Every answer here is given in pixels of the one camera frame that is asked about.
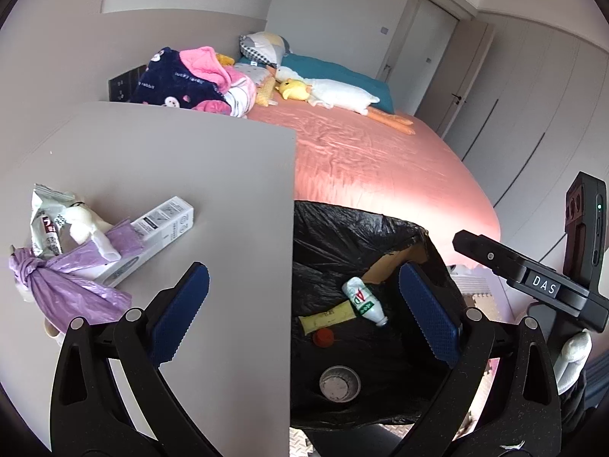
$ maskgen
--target white plush toy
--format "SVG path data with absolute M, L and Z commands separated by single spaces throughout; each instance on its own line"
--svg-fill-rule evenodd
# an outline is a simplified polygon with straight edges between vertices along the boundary
M 300 77 L 290 67 L 279 67 L 275 74 L 275 79 L 284 82 L 289 79 L 296 79 L 311 86 L 311 96 L 308 102 L 313 105 L 333 108 L 339 106 L 361 115 L 368 114 L 370 103 L 378 103 L 381 100 L 367 91 L 351 84 L 338 82 L 331 79 L 305 79 Z

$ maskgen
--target gray table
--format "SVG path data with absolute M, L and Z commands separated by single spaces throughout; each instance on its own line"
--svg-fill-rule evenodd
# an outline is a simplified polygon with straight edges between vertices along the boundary
M 294 152 L 295 132 L 265 123 L 87 103 L 0 180 L 5 251 L 27 236 L 35 182 L 76 192 L 110 222 L 134 219 L 173 195 L 193 205 L 193 229 L 120 288 L 145 307 L 194 260 L 208 266 L 209 295 L 161 371 L 226 457 L 288 452 Z M 48 444 L 59 347 L 7 266 L 0 284 L 0 381 Z M 121 369 L 115 374 L 136 426 L 149 432 Z

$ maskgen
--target yellow plush toy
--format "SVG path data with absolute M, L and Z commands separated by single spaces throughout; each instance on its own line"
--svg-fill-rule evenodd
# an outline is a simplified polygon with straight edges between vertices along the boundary
M 270 100 L 273 99 L 273 91 L 275 91 L 275 77 L 269 75 L 263 83 L 256 88 L 256 104 L 260 106 L 269 106 Z
M 218 62 L 220 62 L 220 65 L 222 65 L 223 67 L 226 65 L 229 65 L 232 67 L 234 65 L 234 59 L 232 59 L 230 56 L 226 56 L 225 54 L 221 54 L 221 53 L 216 53 L 215 57 L 218 60 Z
M 284 100 L 293 99 L 306 101 L 311 96 L 311 86 L 296 79 L 288 79 L 277 86 L 277 90 Z

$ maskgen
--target blue gripper pad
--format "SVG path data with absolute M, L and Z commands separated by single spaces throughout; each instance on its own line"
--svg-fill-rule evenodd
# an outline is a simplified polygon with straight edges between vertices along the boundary
M 153 366 L 158 368 L 173 359 L 208 291 L 209 271 L 194 263 L 171 290 L 171 301 L 150 332 L 148 358 Z
M 400 293 L 437 359 L 451 368 L 459 360 L 459 330 L 411 264 L 400 268 Z

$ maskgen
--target purple plastic bag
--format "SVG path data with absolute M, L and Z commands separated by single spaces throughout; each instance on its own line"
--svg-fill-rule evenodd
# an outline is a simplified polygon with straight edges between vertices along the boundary
M 144 248 L 129 220 L 106 235 L 122 257 L 136 256 Z M 91 325 L 108 323 L 118 321 L 131 307 L 130 294 L 69 274 L 107 263 L 90 240 L 49 260 L 35 257 L 30 248 L 19 248 L 8 261 L 17 281 L 30 290 L 46 318 L 64 333 L 76 316 Z

